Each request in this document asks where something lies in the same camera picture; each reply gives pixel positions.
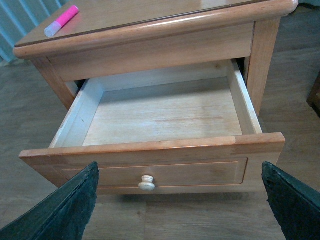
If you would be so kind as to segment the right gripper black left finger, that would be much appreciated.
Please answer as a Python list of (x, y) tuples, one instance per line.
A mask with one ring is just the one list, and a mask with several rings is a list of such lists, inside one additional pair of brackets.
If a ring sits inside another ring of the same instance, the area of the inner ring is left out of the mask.
[(80, 240), (97, 201), (99, 168), (92, 162), (0, 230), (2, 240)]

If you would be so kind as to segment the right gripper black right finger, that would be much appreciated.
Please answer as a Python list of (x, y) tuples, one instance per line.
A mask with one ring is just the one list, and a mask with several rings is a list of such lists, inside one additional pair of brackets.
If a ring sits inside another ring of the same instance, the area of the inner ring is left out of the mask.
[(262, 163), (268, 203), (287, 240), (320, 238), (320, 193), (270, 162)]

